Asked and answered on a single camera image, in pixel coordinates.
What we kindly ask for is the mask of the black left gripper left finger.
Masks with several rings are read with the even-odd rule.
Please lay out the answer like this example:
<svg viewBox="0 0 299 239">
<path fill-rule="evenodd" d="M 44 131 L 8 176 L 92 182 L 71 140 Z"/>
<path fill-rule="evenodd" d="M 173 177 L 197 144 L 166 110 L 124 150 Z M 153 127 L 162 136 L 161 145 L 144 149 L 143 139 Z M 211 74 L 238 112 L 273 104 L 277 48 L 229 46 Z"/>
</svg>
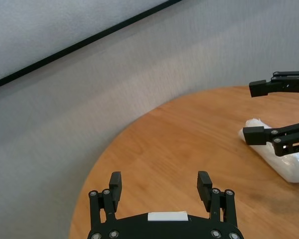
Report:
<svg viewBox="0 0 299 239">
<path fill-rule="evenodd" d="M 109 181 L 109 187 L 102 192 L 96 190 L 89 192 L 90 203 L 90 223 L 91 231 L 96 230 L 101 225 L 100 210 L 103 209 L 106 216 L 106 222 L 116 220 L 115 213 L 122 192 L 121 172 L 113 172 Z"/>
</svg>

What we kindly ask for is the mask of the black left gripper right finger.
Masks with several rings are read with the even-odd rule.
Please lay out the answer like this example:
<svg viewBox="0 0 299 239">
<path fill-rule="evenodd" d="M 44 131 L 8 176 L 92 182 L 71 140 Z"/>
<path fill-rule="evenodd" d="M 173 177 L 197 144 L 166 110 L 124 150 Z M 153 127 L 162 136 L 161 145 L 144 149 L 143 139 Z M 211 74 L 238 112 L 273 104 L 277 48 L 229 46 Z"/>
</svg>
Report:
<svg viewBox="0 0 299 239">
<path fill-rule="evenodd" d="M 206 211 L 209 213 L 210 220 L 221 222 L 220 211 L 222 211 L 224 223 L 234 227 L 238 226 L 234 191 L 230 189 L 221 191 L 214 188 L 206 171 L 198 171 L 197 191 Z"/>
</svg>

